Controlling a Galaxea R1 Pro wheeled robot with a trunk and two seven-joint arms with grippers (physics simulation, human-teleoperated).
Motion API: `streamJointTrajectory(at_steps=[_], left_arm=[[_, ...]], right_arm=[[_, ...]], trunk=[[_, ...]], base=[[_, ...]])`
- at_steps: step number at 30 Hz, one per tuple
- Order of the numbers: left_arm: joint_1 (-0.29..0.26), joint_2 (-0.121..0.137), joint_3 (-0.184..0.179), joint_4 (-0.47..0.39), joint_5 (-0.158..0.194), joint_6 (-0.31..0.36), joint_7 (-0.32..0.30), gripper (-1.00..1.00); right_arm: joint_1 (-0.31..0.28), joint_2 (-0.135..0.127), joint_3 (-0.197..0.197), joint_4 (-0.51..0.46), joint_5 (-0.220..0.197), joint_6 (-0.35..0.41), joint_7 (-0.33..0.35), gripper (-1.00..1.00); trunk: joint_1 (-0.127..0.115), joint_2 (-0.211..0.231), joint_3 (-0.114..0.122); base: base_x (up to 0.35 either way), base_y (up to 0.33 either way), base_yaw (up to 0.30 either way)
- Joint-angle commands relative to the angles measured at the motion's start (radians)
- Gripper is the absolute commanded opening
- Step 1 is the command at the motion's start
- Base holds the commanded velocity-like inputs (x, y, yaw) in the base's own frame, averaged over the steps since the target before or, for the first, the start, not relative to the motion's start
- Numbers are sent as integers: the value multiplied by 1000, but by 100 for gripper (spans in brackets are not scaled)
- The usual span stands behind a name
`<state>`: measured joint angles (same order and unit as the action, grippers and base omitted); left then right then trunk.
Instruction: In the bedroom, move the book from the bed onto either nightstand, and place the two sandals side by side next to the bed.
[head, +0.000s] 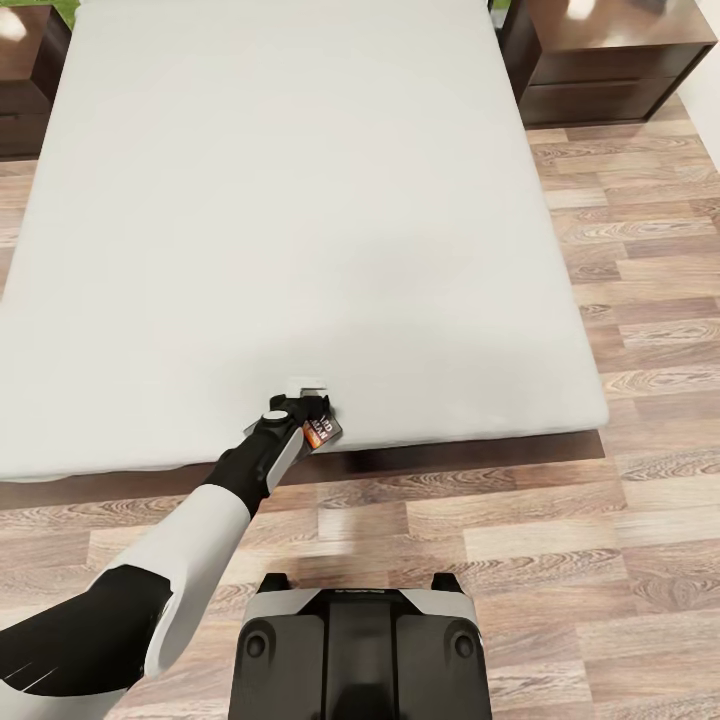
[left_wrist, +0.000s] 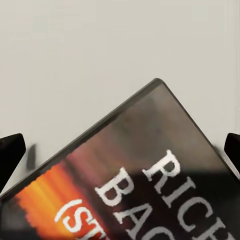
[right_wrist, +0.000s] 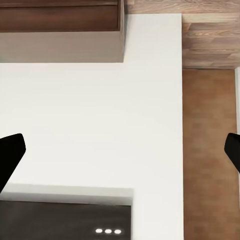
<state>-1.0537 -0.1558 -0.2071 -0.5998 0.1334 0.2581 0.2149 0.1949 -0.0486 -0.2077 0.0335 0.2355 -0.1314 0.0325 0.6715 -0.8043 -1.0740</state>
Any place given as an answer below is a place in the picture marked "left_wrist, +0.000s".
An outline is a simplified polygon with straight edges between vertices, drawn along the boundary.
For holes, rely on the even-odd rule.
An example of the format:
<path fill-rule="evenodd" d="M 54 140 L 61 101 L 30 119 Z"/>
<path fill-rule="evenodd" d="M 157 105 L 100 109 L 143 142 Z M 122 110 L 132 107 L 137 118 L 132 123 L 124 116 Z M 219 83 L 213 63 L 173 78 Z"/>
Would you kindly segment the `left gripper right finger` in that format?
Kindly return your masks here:
<path fill-rule="evenodd" d="M 227 135 L 225 145 L 224 145 L 224 151 L 240 173 L 240 135 L 239 134 L 229 133 Z"/>

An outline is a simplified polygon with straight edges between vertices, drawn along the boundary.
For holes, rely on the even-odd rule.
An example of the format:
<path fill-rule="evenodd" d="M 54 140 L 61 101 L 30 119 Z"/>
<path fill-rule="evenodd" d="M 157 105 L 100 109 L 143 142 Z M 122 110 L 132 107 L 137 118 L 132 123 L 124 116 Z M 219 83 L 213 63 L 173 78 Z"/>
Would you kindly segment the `hardback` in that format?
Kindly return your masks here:
<path fill-rule="evenodd" d="M 240 240 L 240 180 L 155 78 L 0 196 L 0 240 Z"/>

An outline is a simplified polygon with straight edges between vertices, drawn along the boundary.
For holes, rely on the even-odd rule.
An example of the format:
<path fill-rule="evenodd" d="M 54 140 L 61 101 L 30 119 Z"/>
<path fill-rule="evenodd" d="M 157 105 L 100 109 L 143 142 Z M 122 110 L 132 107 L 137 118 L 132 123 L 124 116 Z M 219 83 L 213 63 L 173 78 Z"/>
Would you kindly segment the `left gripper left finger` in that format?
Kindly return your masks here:
<path fill-rule="evenodd" d="M 26 152 L 21 133 L 0 138 L 0 193 Z"/>

